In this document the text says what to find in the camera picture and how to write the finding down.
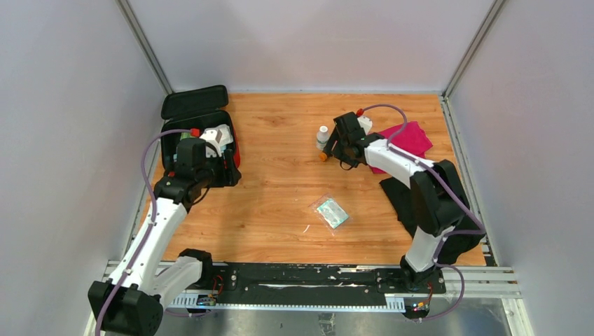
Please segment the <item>white pill bottle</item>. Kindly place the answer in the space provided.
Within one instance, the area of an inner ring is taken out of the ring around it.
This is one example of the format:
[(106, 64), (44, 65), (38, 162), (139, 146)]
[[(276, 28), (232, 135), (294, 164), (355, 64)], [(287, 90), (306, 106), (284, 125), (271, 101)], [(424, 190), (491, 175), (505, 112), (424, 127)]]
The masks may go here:
[(317, 134), (316, 134), (316, 147), (319, 150), (323, 150), (330, 138), (330, 131), (329, 128), (325, 125), (319, 127)]

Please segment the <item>white gauze pack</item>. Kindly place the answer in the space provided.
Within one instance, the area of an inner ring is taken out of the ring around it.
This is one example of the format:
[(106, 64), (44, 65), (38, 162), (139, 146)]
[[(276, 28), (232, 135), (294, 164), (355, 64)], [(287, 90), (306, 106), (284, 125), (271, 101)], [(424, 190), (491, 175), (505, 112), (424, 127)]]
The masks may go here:
[(227, 124), (219, 125), (216, 128), (215, 140), (219, 147), (223, 150), (226, 148), (227, 145), (230, 145), (234, 140), (233, 132), (230, 126)]

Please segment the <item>red black medicine case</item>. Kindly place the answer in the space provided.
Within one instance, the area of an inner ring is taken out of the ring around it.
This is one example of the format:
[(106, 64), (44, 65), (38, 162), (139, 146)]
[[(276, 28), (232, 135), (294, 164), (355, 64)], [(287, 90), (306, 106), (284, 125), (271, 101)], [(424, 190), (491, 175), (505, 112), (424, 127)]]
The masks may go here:
[[(241, 157), (239, 145), (235, 143), (235, 128), (225, 107), (229, 96), (225, 85), (213, 85), (195, 90), (172, 93), (166, 96), (161, 109), (161, 118), (165, 121), (161, 132), (176, 129), (196, 128), (204, 131), (222, 124), (229, 126), (234, 142), (227, 145), (233, 153), (237, 168)], [(176, 154), (180, 134), (170, 134), (161, 140), (161, 160), (166, 171), (171, 170)]]

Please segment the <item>teal bandage plastic bag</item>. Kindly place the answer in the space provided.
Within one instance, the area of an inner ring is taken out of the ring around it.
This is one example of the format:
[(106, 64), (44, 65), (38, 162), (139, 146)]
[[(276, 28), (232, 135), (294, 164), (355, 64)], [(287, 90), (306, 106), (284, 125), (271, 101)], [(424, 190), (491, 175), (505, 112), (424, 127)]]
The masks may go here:
[(336, 198), (328, 193), (311, 203), (309, 208), (332, 236), (336, 236), (348, 223), (353, 221), (352, 216)]

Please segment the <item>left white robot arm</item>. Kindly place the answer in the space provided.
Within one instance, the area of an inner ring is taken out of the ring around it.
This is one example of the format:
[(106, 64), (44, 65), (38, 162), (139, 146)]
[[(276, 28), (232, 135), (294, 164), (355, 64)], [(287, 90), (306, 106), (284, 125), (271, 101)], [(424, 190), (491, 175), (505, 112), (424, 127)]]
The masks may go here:
[(173, 265), (159, 272), (161, 258), (181, 222), (211, 188), (235, 186), (237, 145), (233, 136), (181, 139), (175, 160), (163, 177), (150, 185), (151, 204), (136, 239), (106, 281), (94, 281), (88, 299), (96, 335), (154, 335), (166, 308), (193, 284), (209, 288), (214, 282), (212, 257), (188, 249)]

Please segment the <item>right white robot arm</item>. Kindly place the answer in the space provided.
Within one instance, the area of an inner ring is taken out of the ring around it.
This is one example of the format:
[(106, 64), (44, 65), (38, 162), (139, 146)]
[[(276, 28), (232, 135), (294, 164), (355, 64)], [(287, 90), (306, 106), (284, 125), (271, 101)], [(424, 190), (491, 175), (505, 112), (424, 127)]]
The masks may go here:
[(407, 291), (418, 292), (435, 272), (451, 266), (486, 234), (469, 208), (457, 169), (449, 160), (413, 155), (365, 129), (359, 113), (348, 112), (333, 122), (322, 151), (326, 157), (389, 174), (383, 189), (392, 194), (399, 220), (413, 231), (413, 242), (400, 261), (400, 282)]

